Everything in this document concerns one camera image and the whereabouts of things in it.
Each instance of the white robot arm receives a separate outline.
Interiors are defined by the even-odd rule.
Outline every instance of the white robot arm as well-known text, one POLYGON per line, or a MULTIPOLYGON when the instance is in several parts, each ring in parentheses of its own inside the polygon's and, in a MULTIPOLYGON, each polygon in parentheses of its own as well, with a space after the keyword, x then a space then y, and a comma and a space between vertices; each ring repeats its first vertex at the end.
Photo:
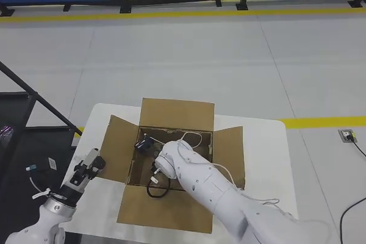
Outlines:
MULTIPOLYGON (((11 234, 6 244, 63 244, 65 232, 58 224, 72 219, 85 186, 104 165, 99 151, 91 150, 75 167, 71 179, 40 206, 38 222, 11 234)), ((307 235, 291 215, 248 199, 187 142, 178 140, 164 144, 155 165, 157 172, 178 179, 183 189, 211 211, 239 243, 309 243, 307 235)))
POLYGON ((183 189, 212 212, 239 243, 309 243, 301 225, 289 213, 245 197, 187 142, 166 143, 155 165, 168 178, 177 178, 183 189))
POLYGON ((65 231, 59 228, 59 223, 72 220, 84 188, 105 164, 98 149, 92 149, 87 157, 75 166, 72 177, 57 193, 46 192, 49 193, 49 197, 39 208, 38 222, 20 232, 10 234, 5 244, 63 244, 65 231))

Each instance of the floor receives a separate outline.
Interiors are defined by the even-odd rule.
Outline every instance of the floor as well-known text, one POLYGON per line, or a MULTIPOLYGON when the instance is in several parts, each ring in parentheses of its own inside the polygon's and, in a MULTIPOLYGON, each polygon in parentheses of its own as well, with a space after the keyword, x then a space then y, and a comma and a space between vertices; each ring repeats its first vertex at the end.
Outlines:
MULTIPOLYGON (((366 115, 366 14, 0 24, 0 59, 77 126, 99 102, 142 97, 253 118, 366 115)), ((0 73, 0 92, 17 90, 0 73)), ((38 106, 29 125, 42 124, 61 123, 38 106)), ((366 196, 366 160, 337 129, 287 131, 300 218, 329 223, 330 244, 366 196)), ((366 127, 352 129, 366 152, 366 127)), ((326 226, 307 225, 325 243, 326 226)), ((366 243, 366 202, 343 228, 344 243, 366 243)))

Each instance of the table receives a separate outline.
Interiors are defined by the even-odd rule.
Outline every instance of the table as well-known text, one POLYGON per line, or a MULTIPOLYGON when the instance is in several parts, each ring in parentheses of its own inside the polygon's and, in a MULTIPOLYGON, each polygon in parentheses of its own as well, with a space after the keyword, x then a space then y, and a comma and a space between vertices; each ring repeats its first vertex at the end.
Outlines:
MULTIPOLYGON (((140 107, 95 105, 65 180, 92 148, 102 146, 110 115, 138 124, 140 111, 140 107)), ((235 126, 243 126, 245 192, 255 198, 279 198, 278 206, 298 218, 285 125, 275 120, 215 116, 215 131, 235 126)), ((69 232, 151 244, 232 243, 228 232, 215 217, 211 234, 117 223, 124 187, 124 183, 93 179, 78 202, 72 221, 60 226, 69 232)))

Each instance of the electrical outlet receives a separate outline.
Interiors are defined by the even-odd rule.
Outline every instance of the electrical outlet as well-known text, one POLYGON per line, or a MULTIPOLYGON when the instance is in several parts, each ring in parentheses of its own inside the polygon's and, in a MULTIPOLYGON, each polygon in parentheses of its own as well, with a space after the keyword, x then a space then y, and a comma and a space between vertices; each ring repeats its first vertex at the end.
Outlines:
POLYGON ((352 135, 354 137, 354 142, 357 142, 355 133, 353 132, 352 129, 340 129, 340 130, 338 130, 338 132, 339 132, 340 138, 342 139, 343 142, 352 143, 351 140, 347 139, 347 135, 352 135))

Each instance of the cardboard box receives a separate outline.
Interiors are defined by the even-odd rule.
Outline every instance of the cardboard box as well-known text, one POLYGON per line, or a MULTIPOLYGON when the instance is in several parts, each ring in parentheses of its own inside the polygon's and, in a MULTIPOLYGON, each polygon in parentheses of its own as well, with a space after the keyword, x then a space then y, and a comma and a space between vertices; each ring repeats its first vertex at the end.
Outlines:
MULTIPOLYGON (((106 167, 99 177, 126 184, 118 223, 212 232, 212 214, 185 192, 178 180, 172 180, 170 191, 163 198, 147 195, 146 184, 152 175, 150 167, 154 158, 134 150, 135 142, 144 132, 166 143, 181 138, 185 131, 201 133, 203 140, 195 151, 210 162, 225 166, 237 187, 244 188, 242 127, 214 131, 214 104, 211 103, 144 98, 139 125, 112 115, 101 148, 106 167)), ((187 134, 185 140, 195 145, 198 136, 187 134)), ((219 170, 229 178, 224 169, 219 170)), ((155 187, 153 194, 162 193, 165 190, 159 188, 167 186, 166 177, 162 174, 157 177, 158 186, 151 185, 155 187)))

